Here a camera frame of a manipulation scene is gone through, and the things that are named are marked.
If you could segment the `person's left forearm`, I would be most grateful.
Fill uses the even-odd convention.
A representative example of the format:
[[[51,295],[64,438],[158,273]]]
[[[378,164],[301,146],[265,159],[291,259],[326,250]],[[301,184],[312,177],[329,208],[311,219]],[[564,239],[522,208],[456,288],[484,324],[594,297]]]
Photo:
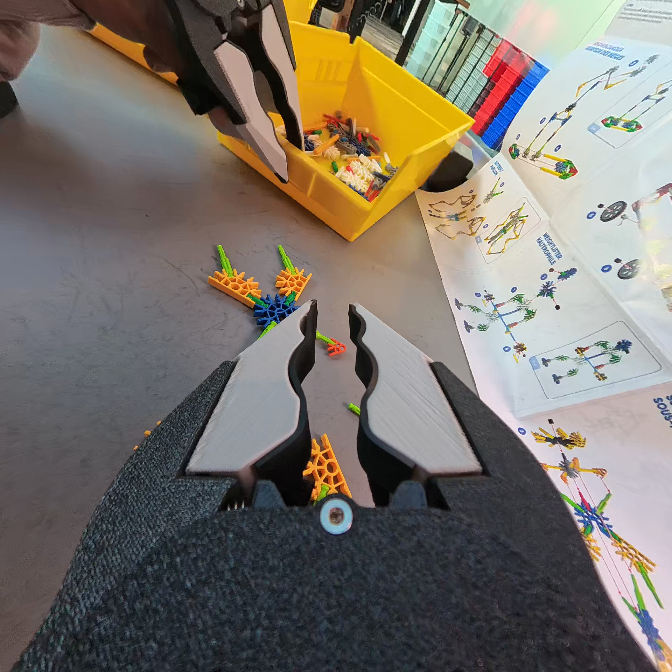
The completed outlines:
[[[1,1],[1,81],[16,80],[36,52],[40,27],[93,29],[71,1]]]

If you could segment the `person's left hand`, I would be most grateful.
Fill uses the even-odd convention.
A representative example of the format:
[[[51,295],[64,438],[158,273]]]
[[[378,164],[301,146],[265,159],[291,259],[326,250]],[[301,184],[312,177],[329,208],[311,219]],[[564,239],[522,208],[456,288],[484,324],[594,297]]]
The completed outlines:
[[[144,57],[155,72],[183,70],[171,14],[164,1],[72,1],[96,23],[120,37],[144,45]]]

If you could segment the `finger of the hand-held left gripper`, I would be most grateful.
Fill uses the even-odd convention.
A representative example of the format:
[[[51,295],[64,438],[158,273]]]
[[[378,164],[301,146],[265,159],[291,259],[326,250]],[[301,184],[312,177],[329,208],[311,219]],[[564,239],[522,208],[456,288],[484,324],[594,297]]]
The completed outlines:
[[[281,115],[287,140],[300,151],[305,149],[296,61],[288,19],[281,1],[270,1],[261,11],[261,44],[268,62],[264,76],[269,83],[273,104]]]
[[[257,96],[251,63],[235,44],[225,41],[214,51],[232,95],[241,109],[243,121],[234,126],[257,156],[282,182],[288,181],[286,154],[278,142],[273,122]]]

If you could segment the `black metal frame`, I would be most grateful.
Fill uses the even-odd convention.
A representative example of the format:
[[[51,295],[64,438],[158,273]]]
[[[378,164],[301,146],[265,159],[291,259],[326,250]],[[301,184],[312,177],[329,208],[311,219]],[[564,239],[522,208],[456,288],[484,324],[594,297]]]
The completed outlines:
[[[424,26],[425,16],[432,8],[434,1],[414,1],[408,21],[402,31],[402,43],[397,51],[394,62],[400,67],[407,63],[408,55],[414,46],[416,38]]]

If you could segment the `stack of red blue bins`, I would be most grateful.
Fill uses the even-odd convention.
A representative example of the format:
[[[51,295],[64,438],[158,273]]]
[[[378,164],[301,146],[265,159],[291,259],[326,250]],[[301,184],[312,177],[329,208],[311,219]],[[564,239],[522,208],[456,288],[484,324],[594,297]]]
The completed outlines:
[[[486,82],[469,110],[471,132],[499,151],[511,122],[549,69],[502,40],[483,68]]]

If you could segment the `large blue connector fan assembly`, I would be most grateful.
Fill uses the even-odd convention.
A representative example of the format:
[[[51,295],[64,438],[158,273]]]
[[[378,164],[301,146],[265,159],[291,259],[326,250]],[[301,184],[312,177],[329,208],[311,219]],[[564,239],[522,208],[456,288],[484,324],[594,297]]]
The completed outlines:
[[[259,283],[252,275],[246,276],[233,267],[222,245],[215,246],[215,250],[220,269],[208,276],[208,285],[248,307],[256,326],[261,329],[260,337],[298,310],[298,301],[313,275],[299,269],[282,245],[278,246],[282,269],[275,278],[276,293],[273,296],[262,296]]]

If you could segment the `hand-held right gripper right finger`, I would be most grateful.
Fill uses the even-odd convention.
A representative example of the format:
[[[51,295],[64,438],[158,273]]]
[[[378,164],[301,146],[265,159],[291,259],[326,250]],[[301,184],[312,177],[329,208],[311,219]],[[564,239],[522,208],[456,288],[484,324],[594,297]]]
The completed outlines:
[[[376,507],[400,484],[482,476],[483,466],[441,388],[433,360],[361,304],[350,304],[359,406],[357,457]]]

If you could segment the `toy instruction sheet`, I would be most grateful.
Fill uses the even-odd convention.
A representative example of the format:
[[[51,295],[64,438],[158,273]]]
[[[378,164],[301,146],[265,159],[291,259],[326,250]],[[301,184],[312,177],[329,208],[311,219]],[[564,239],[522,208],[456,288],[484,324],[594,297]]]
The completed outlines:
[[[484,139],[474,177],[416,196],[477,391],[670,671],[671,2],[531,66]]]

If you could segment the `pile of toy pieces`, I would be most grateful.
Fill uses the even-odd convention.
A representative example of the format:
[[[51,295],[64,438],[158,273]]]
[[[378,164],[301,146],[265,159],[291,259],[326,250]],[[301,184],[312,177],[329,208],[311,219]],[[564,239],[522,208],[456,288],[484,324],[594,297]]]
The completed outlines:
[[[292,187],[308,193],[311,180],[324,173],[366,202],[374,202],[400,171],[369,126],[340,110],[322,113],[302,127],[302,159],[293,170]]]

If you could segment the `grey desk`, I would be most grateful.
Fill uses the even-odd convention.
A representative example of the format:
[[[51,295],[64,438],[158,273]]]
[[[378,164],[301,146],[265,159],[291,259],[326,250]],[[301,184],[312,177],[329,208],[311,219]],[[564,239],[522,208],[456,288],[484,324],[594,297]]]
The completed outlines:
[[[43,28],[1,121],[1,670],[48,610],[144,432],[257,336],[207,284],[215,247],[272,293],[278,245],[313,274],[318,328],[348,350],[304,383],[371,506],[347,411],[361,303],[472,390],[416,198],[350,243],[223,147],[177,90],[97,39]]]

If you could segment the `yellow fan connector green rod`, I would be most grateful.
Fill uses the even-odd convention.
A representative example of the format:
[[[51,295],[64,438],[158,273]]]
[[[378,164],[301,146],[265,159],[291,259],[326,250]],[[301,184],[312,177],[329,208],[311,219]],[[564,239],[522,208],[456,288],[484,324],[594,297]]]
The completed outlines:
[[[348,483],[327,434],[323,434],[319,441],[312,440],[303,480],[310,487],[309,503],[313,505],[335,494],[351,498]]]

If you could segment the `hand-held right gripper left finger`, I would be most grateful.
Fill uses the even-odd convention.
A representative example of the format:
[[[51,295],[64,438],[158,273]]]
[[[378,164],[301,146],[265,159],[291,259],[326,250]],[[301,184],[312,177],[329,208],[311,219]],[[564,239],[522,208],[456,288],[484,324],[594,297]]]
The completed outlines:
[[[187,475],[231,477],[246,495],[271,481],[285,504],[308,503],[312,437],[302,383],[315,365],[317,317],[309,300],[235,358]]]

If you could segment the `yellow storage bin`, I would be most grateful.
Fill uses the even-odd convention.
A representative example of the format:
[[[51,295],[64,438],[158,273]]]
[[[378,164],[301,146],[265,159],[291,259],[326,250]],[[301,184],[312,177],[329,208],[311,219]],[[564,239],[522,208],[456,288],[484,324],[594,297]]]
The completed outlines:
[[[290,21],[304,130],[340,112],[377,138],[397,168],[368,201],[337,178],[331,161],[301,152],[279,136],[289,182],[282,184],[244,142],[218,134],[220,144],[349,242],[422,186],[473,119],[362,38]]]
[[[317,1],[284,1],[290,23],[307,24],[316,5]],[[151,70],[144,56],[144,45],[126,40],[99,24],[89,34],[147,71]]]

